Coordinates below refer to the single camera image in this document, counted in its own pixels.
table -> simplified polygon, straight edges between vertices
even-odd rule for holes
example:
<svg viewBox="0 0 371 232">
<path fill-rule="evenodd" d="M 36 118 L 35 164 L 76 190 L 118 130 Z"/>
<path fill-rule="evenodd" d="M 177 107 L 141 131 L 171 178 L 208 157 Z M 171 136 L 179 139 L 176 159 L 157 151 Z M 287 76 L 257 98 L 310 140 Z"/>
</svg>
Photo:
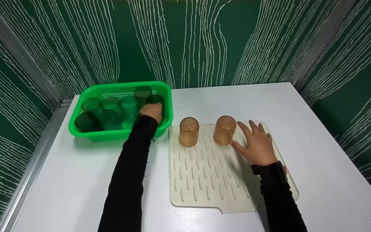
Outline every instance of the table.
<svg viewBox="0 0 371 232">
<path fill-rule="evenodd" d="M 186 116 L 200 124 L 214 124 L 221 115 L 265 122 L 299 190 L 297 204 L 309 231 L 371 231 L 371 186 L 290 83 L 176 89 L 172 97 L 172 125 Z M 77 100 L 75 96 L 15 232 L 97 231 L 123 141 L 74 138 L 68 121 Z M 166 132 L 150 148 L 143 231 L 267 229 L 264 208 L 259 213 L 221 214 L 213 208 L 171 205 L 168 144 Z"/>
</svg>

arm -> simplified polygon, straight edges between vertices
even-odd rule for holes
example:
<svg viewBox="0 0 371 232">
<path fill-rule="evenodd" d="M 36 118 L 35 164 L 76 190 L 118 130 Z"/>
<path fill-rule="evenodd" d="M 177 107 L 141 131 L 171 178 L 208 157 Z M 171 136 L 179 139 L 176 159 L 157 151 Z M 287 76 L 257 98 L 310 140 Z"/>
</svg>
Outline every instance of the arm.
<svg viewBox="0 0 371 232">
<path fill-rule="evenodd" d="M 307 231 L 287 182 L 264 189 L 262 193 L 271 232 Z"/>
<path fill-rule="evenodd" d="M 307 231 L 294 202 L 286 174 L 274 154 L 270 134 L 264 132 L 261 123 L 257 126 L 252 120 L 249 121 L 252 131 L 243 123 L 237 123 L 247 139 L 247 147 L 243 147 L 236 141 L 231 141 L 231 145 L 247 161 L 254 164 L 253 173 L 262 177 L 261 191 L 270 231 Z"/>
<path fill-rule="evenodd" d="M 144 174 L 151 139 L 161 121 L 161 105 L 159 116 L 150 113 L 146 107 L 141 109 L 143 115 L 122 147 L 109 184 L 99 232 L 141 231 Z"/>
</svg>

orange cup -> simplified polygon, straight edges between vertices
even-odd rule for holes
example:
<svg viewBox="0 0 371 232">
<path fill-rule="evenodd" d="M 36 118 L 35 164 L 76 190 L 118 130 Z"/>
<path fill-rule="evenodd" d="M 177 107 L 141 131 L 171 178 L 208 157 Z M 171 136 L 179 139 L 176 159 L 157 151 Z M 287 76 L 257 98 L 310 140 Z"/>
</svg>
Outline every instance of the orange cup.
<svg viewBox="0 0 371 232">
<path fill-rule="evenodd" d="M 213 140 L 220 146 L 227 146 L 233 139 L 236 127 L 237 123 L 234 118 L 228 115 L 219 117 L 217 123 L 215 123 Z"/>
<path fill-rule="evenodd" d="M 198 131 L 200 124 L 195 118 L 184 118 L 180 123 L 180 144 L 184 147 L 192 147 L 198 142 Z"/>
</svg>

metal frame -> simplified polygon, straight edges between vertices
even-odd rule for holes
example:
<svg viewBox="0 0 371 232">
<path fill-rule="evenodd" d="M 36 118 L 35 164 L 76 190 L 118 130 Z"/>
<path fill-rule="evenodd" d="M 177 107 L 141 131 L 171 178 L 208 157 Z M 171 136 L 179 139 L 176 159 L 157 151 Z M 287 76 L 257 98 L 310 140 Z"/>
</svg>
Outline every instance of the metal frame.
<svg viewBox="0 0 371 232">
<path fill-rule="evenodd" d="M 12 54 L 17 62 L 24 68 L 25 72 L 32 78 L 41 91 L 48 97 L 54 106 L 59 106 L 62 101 L 53 84 L 49 81 L 44 72 L 35 63 L 28 50 L 19 41 L 18 37 L 0 15 L 0 40 L 6 49 Z"/>
<path fill-rule="evenodd" d="M 45 131 L 38 142 L 37 147 L 32 154 L 31 160 L 28 163 L 24 174 L 19 181 L 14 194 L 9 200 L 4 213 L 0 218 L 0 232 L 12 231 L 16 220 L 21 213 L 22 207 L 28 196 L 29 191 L 40 173 L 40 170 L 45 162 L 45 159 L 50 151 L 51 145 L 54 142 L 56 135 L 64 121 L 65 115 L 69 109 L 68 106 L 58 108 L 53 114 L 50 122 L 45 128 Z"/>
<path fill-rule="evenodd" d="M 297 87 L 297 83 L 301 82 L 311 70 L 314 63 L 318 60 L 321 53 L 327 47 L 328 43 L 332 40 L 336 34 L 337 29 L 349 14 L 356 0 L 339 0 L 327 17 L 326 22 L 321 28 L 320 33 L 316 37 L 316 40 L 310 47 L 307 54 L 303 57 L 299 68 L 297 68 L 291 83 L 294 87 Z"/>
</svg>

green wall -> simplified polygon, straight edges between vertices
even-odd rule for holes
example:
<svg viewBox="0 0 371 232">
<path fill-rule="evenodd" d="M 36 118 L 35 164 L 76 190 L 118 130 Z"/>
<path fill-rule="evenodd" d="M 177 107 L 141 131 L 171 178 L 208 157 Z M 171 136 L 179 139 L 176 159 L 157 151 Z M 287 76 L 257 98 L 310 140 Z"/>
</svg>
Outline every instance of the green wall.
<svg viewBox="0 0 371 232">
<path fill-rule="evenodd" d="M 337 0 L 0 0 L 65 98 L 93 84 L 288 81 Z"/>
<path fill-rule="evenodd" d="M 371 0 L 358 0 L 297 87 L 371 184 Z"/>
<path fill-rule="evenodd" d="M 0 216 L 54 109 L 0 42 Z"/>
</svg>

